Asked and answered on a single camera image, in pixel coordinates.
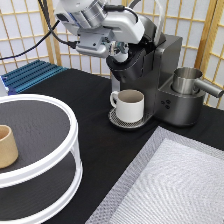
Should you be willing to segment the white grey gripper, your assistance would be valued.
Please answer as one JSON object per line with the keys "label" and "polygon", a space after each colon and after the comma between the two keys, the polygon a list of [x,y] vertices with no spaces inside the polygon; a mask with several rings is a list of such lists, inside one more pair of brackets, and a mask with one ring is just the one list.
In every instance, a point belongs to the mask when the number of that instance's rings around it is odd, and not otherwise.
{"label": "white grey gripper", "polygon": [[92,7],[75,13],[80,36],[76,50],[81,54],[107,58],[127,54],[129,44],[138,44],[144,26],[138,15],[127,7]]}

